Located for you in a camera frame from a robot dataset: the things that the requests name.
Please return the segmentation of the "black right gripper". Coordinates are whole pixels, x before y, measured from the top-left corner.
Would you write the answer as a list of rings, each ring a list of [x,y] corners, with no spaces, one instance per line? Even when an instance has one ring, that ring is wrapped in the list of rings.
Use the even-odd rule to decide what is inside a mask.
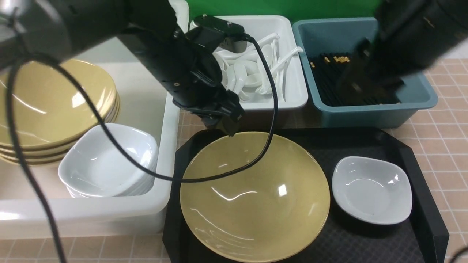
[[[360,40],[338,78],[336,90],[347,104],[388,99],[404,86],[398,61],[367,38]]]

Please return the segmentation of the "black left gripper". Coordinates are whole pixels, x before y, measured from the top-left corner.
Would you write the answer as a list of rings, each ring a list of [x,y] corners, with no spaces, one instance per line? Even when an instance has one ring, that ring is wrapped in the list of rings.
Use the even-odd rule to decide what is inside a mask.
[[[121,41],[169,92],[175,106],[227,136],[239,131],[245,112],[238,96],[221,84],[221,70],[212,53],[187,38],[179,26],[168,35],[128,28]]]

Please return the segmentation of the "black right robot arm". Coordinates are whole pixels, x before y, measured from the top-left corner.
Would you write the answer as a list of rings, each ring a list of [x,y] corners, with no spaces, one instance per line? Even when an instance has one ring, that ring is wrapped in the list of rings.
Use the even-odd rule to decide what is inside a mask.
[[[431,67],[467,39],[466,0],[384,0],[375,37],[355,47],[337,82],[348,103],[394,95],[403,77]]]

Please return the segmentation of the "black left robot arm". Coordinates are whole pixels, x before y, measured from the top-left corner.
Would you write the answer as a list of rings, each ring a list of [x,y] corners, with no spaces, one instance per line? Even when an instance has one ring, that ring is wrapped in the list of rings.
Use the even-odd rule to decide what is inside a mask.
[[[117,37],[173,97],[209,129],[233,136],[244,115],[222,85],[213,52],[246,50],[241,25],[211,15],[184,32],[167,0],[1,1],[1,70],[26,54],[63,62]]]

